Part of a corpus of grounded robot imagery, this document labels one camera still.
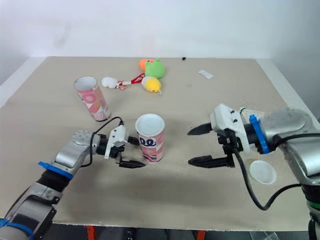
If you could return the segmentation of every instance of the black cable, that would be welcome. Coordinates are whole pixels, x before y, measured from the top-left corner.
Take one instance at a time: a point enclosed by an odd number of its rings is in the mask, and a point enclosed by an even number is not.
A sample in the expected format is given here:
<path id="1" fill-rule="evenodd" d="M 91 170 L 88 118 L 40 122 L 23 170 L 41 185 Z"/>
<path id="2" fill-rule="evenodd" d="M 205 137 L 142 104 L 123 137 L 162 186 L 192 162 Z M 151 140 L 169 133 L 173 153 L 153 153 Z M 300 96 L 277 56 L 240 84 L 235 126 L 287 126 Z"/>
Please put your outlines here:
<path id="1" fill-rule="evenodd" d="M 94 131 L 94 132 L 92 133 L 91 138 L 90 138 L 90 147 L 89 147 L 90 161 L 89 161 L 89 163 L 87 163 L 87 164 L 81 165 L 81 168 L 88 167 L 88 166 L 90 166 L 90 165 L 92 164 L 92 162 L 93 162 L 93 157 L 92 157 L 92 156 L 93 156 L 92 143 L 93 143 L 93 141 L 94 141 L 95 135 L 96 135 L 101 129 L 103 129 L 106 125 L 108 125 L 109 123 L 111 123 L 111 122 L 112 122 L 113 120 L 115 120 L 115 119 L 119 119 L 119 120 L 120 120 L 119 126 L 124 124 L 124 121 L 122 120 L 121 117 L 115 116 L 115 117 L 111 118 L 109 121 L 105 122 L 101 127 L 99 127 L 96 131 Z"/>
<path id="2" fill-rule="evenodd" d="M 295 187 L 301 187 L 301 184 L 291 184 L 291 185 L 288 185 L 288 186 L 285 186 L 281 189 L 279 189 L 278 191 L 275 192 L 275 194 L 273 194 L 270 199 L 268 200 L 268 202 L 266 203 L 265 206 L 262 206 L 261 203 L 259 202 L 259 200 L 257 199 L 252 187 L 251 187 L 251 184 L 250 184 L 250 181 L 249 181 L 249 178 L 248 178 L 248 174 L 247 174 L 247 170 L 246 170 L 246 167 L 245 167 L 245 164 L 244 164 L 244 161 L 242 160 L 242 157 L 240 156 L 238 150 L 236 148 L 233 149 L 234 151 L 234 154 L 236 156 L 236 159 L 238 160 L 239 162 L 239 165 L 240 165 L 240 168 L 241 168 L 241 172 L 242 172 L 242 175 L 243 175 L 243 179 L 244 179 L 244 183 L 245 183 L 245 186 L 246 186 L 246 189 L 248 190 L 249 194 L 250 194 L 250 197 L 251 199 L 253 200 L 254 204 L 261 210 L 263 211 L 266 211 L 270 208 L 271 204 L 275 201 L 275 199 L 281 194 L 283 193 L 285 190 L 288 190 L 288 189 L 291 189 L 291 188 L 295 188 Z"/>
<path id="3" fill-rule="evenodd" d="M 286 137 L 281 138 L 280 140 L 276 141 L 274 144 L 274 147 L 277 148 L 281 144 L 283 144 L 286 141 L 291 140 L 291 139 L 310 138 L 310 137 L 320 137 L 320 133 L 304 133 L 304 134 L 296 134 L 296 135 L 286 136 Z"/>

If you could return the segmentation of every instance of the white cup rim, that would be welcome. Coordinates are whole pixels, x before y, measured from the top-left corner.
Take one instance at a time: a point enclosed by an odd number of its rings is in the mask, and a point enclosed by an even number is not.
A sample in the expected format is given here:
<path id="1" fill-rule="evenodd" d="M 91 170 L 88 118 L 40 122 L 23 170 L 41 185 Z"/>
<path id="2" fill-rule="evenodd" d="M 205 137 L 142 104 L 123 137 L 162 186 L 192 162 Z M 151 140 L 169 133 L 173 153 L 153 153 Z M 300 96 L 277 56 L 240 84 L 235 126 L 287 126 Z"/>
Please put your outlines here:
<path id="1" fill-rule="evenodd" d="M 87 91 L 97 85 L 97 80 L 93 76 L 83 76 L 74 81 L 73 87 L 78 91 Z"/>
<path id="2" fill-rule="evenodd" d="M 138 134 L 146 137 L 154 137 L 160 134 L 165 128 L 165 121 L 157 114 L 147 113 L 140 116 L 135 122 L 135 129 Z"/>

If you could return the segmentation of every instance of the blue clamp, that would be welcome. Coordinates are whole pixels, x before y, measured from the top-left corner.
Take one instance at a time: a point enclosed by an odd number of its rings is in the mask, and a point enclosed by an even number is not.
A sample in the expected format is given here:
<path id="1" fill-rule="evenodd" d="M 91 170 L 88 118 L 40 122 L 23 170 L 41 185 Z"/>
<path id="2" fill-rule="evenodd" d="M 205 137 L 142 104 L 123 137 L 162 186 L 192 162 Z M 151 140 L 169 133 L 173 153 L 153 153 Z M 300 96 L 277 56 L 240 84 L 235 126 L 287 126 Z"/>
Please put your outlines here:
<path id="1" fill-rule="evenodd" d="M 19 223 L 15 223 L 15 222 L 9 222 L 8 219 L 0 220 L 0 228 L 5 227 L 5 226 L 22 230 L 22 231 L 26 232 L 29 235 L 29 240 L 33 240 L 34 239 L 34 231 L 32 231 L 31 228 L 29 228 L 29 227 L 27 227 L 25 225 L 22 225 L 22 224 L 19 224 Z"/>
<path id="2" fill-rule="evenodd" d="M 44 169 L 51 170 L 52 172 L 55 172 L 55 173 L 60 174 L 62 176 L 65 176 L 70 180 L 74 177 L 71 173 L 63 171 L 60 168 L 57 168 L 55 166 L 50 165 L 49 163 L 45 163 L 43 161 L 40 161 L 40 162 L 38 162 L 38 164 L 40 166 L 42 166 Z"/>
<path id="3" fill-rule="evenodd" d="M 270 153 L 265 135 L 263 134 L 261 127 L 259 125 L 258 119 L 255 115 L 250 115 L 249 121 L 254 128 L 255 134 L 260 142 L 260 145 L 262 147 L 263 154 Z"/>

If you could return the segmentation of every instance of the wooden table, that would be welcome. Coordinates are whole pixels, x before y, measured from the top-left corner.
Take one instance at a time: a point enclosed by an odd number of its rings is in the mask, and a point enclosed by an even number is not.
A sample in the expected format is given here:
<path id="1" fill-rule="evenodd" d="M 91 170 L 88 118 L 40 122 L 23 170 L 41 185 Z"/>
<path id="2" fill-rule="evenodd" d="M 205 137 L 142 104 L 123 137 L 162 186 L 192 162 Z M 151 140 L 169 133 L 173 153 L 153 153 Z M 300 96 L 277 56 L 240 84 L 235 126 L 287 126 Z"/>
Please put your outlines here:
<path id="1" fill-rule="evenodd" d="M 74 132 L 94 131 L 101 125 L 92 119 L 73 89 L 75 79 L 93 76 L 100 84 L 103 77 L 110 76 L 129 81 L 141 73 L 139 61 L 48 57 L 36 68 L 1 108 L 0 217 L 40 177 L 43 169 L 37 165 L 39 161 L 51 162 Z M 270 64 L 268 61 L 260 60 L 260 65 L 254 59 L 161 61 L 166 67 L 161 79 L 162 96 L 146 92 L 139 84 L 123 91 L 102 88 L 102 92 L 113 116 L 121 116 L 133 136 L 134 123 L 140 115 L 156 113 L 163 117 L 163 159 L 143 168 L 125 169 L 112 159 L 94 156 L 93 165 L 80 169 L 66 188 L 56 206 L 54 221 L 169 229 L 306 230 L 309 211 L 301 189 L 286 191 L 264 212 L 250 199 L 237 163 L 235 168 L 214 169 L 188 165 L 193 157 L 224 156 L 215 133 L 187 136 L 191 128 L 209 121 L 209 114 L 218 104 L 264 112 L 286 105 L 278 93 L 284 90 L 279 84 L 286 83 L 276 81 L 277 70 L 268 74 L 278 91 L 260 67 Z M 198 74 L 202 69 L 213 77 L 206 79 Z M 305 108 L 294 91 L 283 96 L 286 101 L 296 99 Z M 108 135 L 114 126 L 115 123 L 104 133 Z M 126 147 L 124 156 L 142 159 L 139 148 L 132 146 Z M 243 158 L 246 165 L 257 159 L 268 161 L 277 171 L 273 185 L 251 180 L 263 203 L 279 188 L 297 182 L 280 151 L 267 156 L 253 152 Z"/>

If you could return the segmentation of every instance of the plush toy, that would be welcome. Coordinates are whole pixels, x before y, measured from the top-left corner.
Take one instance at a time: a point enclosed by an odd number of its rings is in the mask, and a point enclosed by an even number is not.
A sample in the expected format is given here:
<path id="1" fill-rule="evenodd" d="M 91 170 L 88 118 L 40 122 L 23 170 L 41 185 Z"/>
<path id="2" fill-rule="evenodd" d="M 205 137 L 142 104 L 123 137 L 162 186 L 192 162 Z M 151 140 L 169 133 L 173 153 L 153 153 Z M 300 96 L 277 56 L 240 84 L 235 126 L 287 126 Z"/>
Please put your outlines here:
<path id="1" fill-rule="evenodd" d="M 141 83 L 147 91 L 161 94 L 161 82 L 155 77 L 145 76 Z"/>
<path id="2" fill-rule="evenodd" d="M 154 62 L 145 62 L 145 75 L 160 79 L 165 75 L 165 67 L 157 58 Z"/>
<path id="3" fill-rule="evenodd" d="M 139 63 L 138 66 L 141 68 L 142 71 L 146 70 L 146 63 L 153 63 L 155 60 L 153 59 L 142 59 Z"/>
<path id="4" fill-rule="evenodd" d="M 101 80 L 102 86 L 110 89 L 121 89 L 125 90 L 131 84 L 139 84 L 142 82 L 143 78 L 145 77 L 144 73 L 141 73 L 139 76 L 135 77 L 131 81 L 118 81 L 113 77 L 106 76 Z"/>
<path id="5" fill-rule="evenodd" d="M 106 76 L 102 78 L 101 84 L 106 88 L 115 89 L 117 87 L 118 80 L 113 77 Z"/>

